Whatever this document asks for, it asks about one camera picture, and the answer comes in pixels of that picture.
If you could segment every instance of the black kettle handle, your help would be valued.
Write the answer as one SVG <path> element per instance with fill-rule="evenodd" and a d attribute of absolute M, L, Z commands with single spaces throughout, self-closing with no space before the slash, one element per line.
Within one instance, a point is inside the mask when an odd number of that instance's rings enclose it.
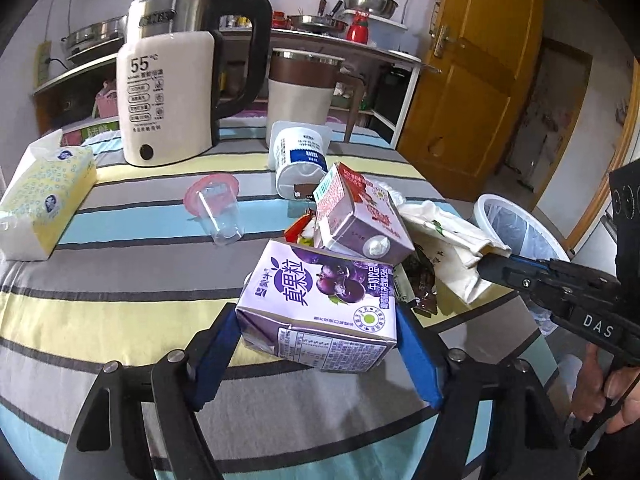
<path fill-rule="evenodd" d="M 267 72 L 271 41 L 271 15 L 273 10 L 268 0 L 213 0 L 213 15 L 209 31 L 216 40 L 212 74 L 211 121 L 229 117 L 241 112 L 257 97 L 264 84 Z M 249 59 L 244 88 L 237 97 L 224 103 L 218 102 L 220 64 L 222 63 L 222 42 L 218 27 L 222 16 L 238 15 L 251 20 L 252 31 L 249 42 Z"/>

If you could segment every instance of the yellow tissue package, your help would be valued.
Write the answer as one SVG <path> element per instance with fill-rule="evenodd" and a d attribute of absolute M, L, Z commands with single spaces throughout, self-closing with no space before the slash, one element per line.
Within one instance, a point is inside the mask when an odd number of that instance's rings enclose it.
<path fill-rule="evenodd" d="M 7 260 L 48 259 L 96 181 L 94 152 L 67 146 L 37 158 L 0 202 L 0 251 Z"/>

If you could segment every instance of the red bottle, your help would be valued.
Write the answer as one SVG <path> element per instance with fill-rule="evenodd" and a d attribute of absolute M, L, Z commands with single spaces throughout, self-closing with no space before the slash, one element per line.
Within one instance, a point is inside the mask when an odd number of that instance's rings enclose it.
<path fill-rule="evenodd" d="M 369 14 L 366 12 L 356 12 L 351 27 L 347 31 L 347 40 L 355 43 L 367 44 L 369 41 L 369 22 L 367 18 Z"/>

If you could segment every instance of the human hand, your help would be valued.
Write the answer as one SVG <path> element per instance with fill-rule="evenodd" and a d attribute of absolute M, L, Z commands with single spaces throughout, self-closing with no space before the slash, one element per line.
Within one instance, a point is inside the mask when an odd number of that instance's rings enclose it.
<path fill-rule="evenodd" d="M 613 372 L 604 383 L 604 374 L 598 364 L 599 348 L 588 343 L 582 368 L 571 399 L 571 409 L 574 415 L 584 422 L 591 420 L 595 413 L 604 409 L 605 400 L 619 399 L 636 376 L 640 368 L 625 367 Z M 640 418 L 640 384 L 638 384 L 625 399 L 619 412 L 607 424 L 607 433 L 615 433 Z"/>

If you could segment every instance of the white trash bin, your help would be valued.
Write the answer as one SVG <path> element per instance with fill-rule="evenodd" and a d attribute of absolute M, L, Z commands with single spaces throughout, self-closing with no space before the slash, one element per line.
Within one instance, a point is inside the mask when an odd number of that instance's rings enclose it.
<path fill-rule="evenodd" d="M 471 222 L 485 233 L 497 237 L 511 248 L 513 254 L 533 260 L 569 261 L 553 235 L 528 211 L 509 200 L 484 194 L 474 204 Z M 524 298 L 542 335 L 547 336 L 557 325 L 550 319 L 551 312 Z"/>

